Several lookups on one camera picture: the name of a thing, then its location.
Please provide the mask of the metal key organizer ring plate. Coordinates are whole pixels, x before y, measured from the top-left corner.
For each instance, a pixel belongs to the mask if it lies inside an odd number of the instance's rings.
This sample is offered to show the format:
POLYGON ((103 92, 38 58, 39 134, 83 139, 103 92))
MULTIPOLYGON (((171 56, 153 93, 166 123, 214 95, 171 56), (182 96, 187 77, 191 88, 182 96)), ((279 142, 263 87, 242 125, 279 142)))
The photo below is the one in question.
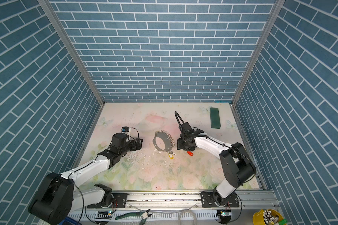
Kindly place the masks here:
POLYGON ((173 154, 175 141, 168 131, 158 130, 155 132, 153 145, 157 151, 173 154))

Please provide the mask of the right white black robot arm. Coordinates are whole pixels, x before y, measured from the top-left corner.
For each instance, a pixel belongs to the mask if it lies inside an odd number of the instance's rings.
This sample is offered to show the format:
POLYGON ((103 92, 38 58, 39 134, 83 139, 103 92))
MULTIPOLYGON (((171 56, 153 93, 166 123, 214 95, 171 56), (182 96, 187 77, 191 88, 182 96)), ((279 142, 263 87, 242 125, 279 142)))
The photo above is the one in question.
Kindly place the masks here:
POLYGON ((213 189, 213 198, 217 205, 224 206, 229 196, 256 174, 256 167, 241 143, 224 143, 208 136, 203 130, 195 129, 185 122, 179 125, 181 132, 177 140, 177 149, 195 151, 206 150, 220 159, 223 181, 213 189))

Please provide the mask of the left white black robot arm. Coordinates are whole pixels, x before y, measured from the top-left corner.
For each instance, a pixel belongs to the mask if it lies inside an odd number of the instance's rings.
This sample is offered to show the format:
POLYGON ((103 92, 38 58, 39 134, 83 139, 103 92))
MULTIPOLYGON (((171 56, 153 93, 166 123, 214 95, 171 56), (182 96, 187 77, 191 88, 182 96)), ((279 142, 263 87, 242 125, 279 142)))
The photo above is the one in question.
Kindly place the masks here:
POLYGON ((112 207, 115 203, 112 188, 96 184, 82 191, 79 187, 112 168, 128 152, 141 150, 142 143, 142 138, 133 138, 125 132, 114 134, 109 147, 91 161, 61 174, 48 174, 29 204, 28 212, 51 225, 57 225, 73 211, 84 210, 88 205, 112 207))

